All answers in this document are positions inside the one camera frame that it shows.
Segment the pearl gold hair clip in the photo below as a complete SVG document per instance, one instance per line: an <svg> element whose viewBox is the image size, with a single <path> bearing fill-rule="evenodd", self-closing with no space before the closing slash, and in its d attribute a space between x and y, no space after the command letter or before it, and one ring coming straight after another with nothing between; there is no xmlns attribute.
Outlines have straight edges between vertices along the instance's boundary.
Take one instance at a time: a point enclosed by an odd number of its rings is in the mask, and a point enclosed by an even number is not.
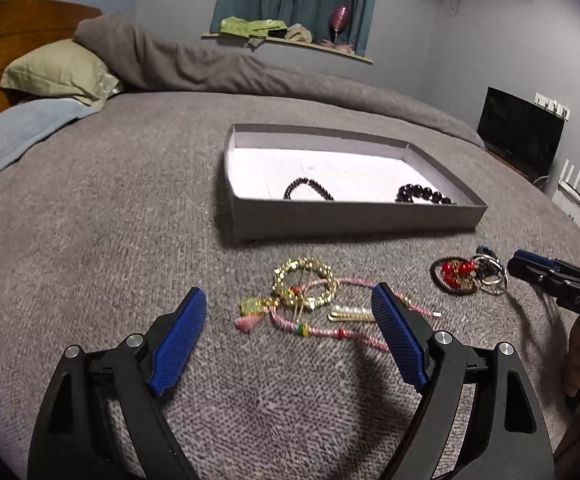
<svg viewBox="0 0 580 480"><path fill-rule="evenodd" d="M348 307L333 304L328 313L331 322L375 323L372 311L362 307Z"/></svg>

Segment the white wifi router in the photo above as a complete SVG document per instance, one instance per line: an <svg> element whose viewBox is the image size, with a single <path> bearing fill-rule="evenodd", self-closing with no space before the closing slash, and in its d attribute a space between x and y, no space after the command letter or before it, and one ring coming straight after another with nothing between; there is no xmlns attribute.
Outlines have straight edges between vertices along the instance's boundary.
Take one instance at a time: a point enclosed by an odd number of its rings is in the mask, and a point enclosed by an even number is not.
<svg viewBox="0 0 580 480"><path fill-rule="evenodd" d="M580 226L580 170L569 159L563 163L552 202Z"/></svg>

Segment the black television screen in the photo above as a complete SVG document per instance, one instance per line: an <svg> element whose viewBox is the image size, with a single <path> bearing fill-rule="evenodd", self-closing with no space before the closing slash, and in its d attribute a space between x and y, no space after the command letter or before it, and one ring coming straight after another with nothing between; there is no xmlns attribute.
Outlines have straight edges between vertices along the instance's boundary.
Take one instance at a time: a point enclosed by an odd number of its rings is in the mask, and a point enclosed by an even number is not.
<svg viewBox="0 0 580 480"><path fill-rule="evenodd" d="M490 87L476 132L488 151L536 180L550 173L563 127L561 117Z"/></svg>

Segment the grey bedspread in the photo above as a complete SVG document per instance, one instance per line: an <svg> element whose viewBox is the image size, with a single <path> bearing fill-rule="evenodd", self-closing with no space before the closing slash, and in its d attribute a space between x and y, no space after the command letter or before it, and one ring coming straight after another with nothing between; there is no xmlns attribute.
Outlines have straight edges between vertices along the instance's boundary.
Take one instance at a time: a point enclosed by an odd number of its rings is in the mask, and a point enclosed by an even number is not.
<svg viewBox="0 0 580 480"><path fill-rule="evenodd" d="M223 151L235 124L357 131L415 143L488 206L452 236L235 243ZM480 148L408 122L309 101L208 93L118 96L0 174L0 456L24 476L37 413L63 350L112 348L198 286L207 321L164 412L205 479L375 479L416 410L393 359L268 323L243 334L239 302L276 266L313 256L385 281L465 344L520 352L552 442L567 427L561 360L573 315L520 281L504 296L450 297L430 264L488 245L580 266L580 229Z"/></svg>

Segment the grey shallow cardboard tray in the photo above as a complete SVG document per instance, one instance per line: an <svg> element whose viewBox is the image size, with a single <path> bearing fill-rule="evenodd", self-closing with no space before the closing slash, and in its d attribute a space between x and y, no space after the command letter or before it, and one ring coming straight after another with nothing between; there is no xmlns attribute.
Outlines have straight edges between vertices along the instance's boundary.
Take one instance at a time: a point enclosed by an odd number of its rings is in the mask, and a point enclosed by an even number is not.
<svg viewBox="0 0 580 480"><path fill-rule="evenodd" d="M236 240L466 232L488 209L418 145L368 133L234 124L224 170Z"/></svg>

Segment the pink items on sill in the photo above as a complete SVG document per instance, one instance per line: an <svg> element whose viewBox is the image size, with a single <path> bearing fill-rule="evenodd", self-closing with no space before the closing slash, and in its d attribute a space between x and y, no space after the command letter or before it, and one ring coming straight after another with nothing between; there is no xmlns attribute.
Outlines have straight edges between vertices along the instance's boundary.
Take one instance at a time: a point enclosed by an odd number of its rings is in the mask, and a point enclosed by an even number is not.
<svg viewBox="0 0 580 480"><path fill-rule="evenodd" d="M323 47L325 49L337 50L339 52L344 53L345 55L355 54L354 47L351 46L350 44L335 44L334 42L329 40L319 40L317 42L317 46Z"/></svg>

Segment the light blue pillow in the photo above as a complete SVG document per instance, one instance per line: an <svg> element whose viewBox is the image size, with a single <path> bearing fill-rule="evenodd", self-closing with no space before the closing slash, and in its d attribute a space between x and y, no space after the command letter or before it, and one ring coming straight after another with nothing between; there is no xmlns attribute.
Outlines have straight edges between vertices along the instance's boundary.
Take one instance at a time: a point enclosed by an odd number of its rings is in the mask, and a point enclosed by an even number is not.
<svg viewBox="0 0 580 480"><path fill-rule="evenodd" d="M94 113L91 106L64 99L40 99L0 113L0 172L58 129Z"/></svg>

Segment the pink wine glass ornament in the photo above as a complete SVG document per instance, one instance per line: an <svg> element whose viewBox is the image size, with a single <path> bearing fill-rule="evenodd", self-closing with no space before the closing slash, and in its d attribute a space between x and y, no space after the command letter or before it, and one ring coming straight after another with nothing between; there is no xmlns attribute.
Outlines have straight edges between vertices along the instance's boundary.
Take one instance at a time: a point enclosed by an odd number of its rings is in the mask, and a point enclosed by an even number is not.
<svg viewBox="0 0 580 480"><path fill-rule="evenodd" d="M332 11L329 20L329 30L330 40L333 44L337 42L337 38L345 31L350 13L351 9L347 4L341 4Z"/></svg>

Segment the beige cloth on sill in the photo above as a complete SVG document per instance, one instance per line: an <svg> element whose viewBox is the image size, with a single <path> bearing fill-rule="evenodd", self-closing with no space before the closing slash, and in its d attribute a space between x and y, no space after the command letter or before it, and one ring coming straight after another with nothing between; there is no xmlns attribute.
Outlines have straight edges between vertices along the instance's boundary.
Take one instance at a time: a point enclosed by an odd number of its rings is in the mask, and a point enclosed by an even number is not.
<svg viewBox="0 0 580 480"><path fill-rule="evenodd" d="M299 23L293 24L287 29L284 39L290 42L298 42L299 44L311 44L313 42L311 31Z"/></svg>

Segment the wooden window sill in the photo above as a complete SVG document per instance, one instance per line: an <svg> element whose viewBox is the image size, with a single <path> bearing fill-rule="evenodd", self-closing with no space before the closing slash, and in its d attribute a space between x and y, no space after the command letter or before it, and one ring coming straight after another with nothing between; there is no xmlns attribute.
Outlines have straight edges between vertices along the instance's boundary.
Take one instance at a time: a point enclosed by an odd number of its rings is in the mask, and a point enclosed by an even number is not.
<svg viewBox="0 0 580 480"><path fill-rule="evenodd" d="M266 38L258 38L254 39L252 42L250 39L241 38L238 36L233 35L220 35L220 34L213 34L212 32L203 32L201 35L202 40L216 40L216 41L241 41L245 45L245 47L254 50L258 47L262 47L264 44L275 44L276 46L284 46L284 47L292 47L292 48L299 48L304 50L313 50L319 51L323 53L329 53L331 55L337 55L341 58L348 58L349 60L357 61L367 65L373 65L372 58L366 58L366 56L358 55L352 52L346 52L341 49L337 48L330 48L326 46L322 46L321 44L309 44L308 42L300 42L300 41L290 41L283 38L276 38L276 37L266 37Z"/></svg>

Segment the olive green pillow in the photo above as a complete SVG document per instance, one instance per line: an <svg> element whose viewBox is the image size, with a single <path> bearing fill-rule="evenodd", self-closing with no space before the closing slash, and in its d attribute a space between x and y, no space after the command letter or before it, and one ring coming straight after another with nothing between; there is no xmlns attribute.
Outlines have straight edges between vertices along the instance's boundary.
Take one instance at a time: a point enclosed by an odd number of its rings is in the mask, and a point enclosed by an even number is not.
<svg viewBox="0 0 580 480"><path fill-rule="evenodd" d="M40 96L69 98L97 112L122 83L98 55L72 39L46 44L5 67L0 88Z"/></svg>

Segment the grey folded duvet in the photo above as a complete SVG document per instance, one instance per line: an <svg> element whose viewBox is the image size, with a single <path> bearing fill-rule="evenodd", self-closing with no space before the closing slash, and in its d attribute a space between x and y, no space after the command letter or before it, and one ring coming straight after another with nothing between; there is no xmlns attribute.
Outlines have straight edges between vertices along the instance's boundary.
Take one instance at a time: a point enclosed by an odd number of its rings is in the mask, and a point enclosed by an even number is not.
<svg viewBox="0 0 580 480"><path fill-rule="evenodd" d="M485 148L476 130L411 96L321 73L267 64L249 54L186 47L151 36L141 26L103 14L81 21L76 44L133 87L275 96L335 105L404 120Z"/></svg>

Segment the green cloth on sill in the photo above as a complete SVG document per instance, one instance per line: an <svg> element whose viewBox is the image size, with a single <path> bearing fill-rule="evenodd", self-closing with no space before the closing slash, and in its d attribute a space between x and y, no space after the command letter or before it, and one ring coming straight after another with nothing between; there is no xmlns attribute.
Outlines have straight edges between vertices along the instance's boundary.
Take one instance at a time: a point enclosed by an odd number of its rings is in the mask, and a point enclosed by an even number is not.
<svg viewBox="0 0 580 480"><path fill-rule="evenodd" d="M283 39L288 32L284 21L258 20L247 21L244 18L224 18L219 24L218 34L247 40L247 43L256 48L268 38Z"/></svg>

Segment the wooden headboard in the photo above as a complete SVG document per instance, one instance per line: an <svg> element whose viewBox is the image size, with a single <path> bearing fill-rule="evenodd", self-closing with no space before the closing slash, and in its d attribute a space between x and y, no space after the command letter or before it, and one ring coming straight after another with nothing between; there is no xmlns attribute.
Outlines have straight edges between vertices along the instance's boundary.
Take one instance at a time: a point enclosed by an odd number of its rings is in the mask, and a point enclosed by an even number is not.
<svg viewBox="0 0 580 480"><path fill-rule="evenodd" d="M79 22L102 11L58 0L0 0L0 80L6 66L45 44L73 36ZM0 113L29 98L0 88Z"/></svg>

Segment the white wall power strip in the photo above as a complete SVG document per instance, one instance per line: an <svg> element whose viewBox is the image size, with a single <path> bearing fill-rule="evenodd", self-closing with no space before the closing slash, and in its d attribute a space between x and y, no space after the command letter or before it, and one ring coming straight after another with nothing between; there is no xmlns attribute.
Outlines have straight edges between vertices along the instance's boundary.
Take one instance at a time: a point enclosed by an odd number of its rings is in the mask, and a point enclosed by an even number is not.
<svg viewBox="0 0 580 480"><path fill-rule="evenodd" d="M540 93L536 93L534 96L534 104L543 110L547 110L549 113L560 117L565 122L570 120L571 111L556 100L543 96Z"/></svg>

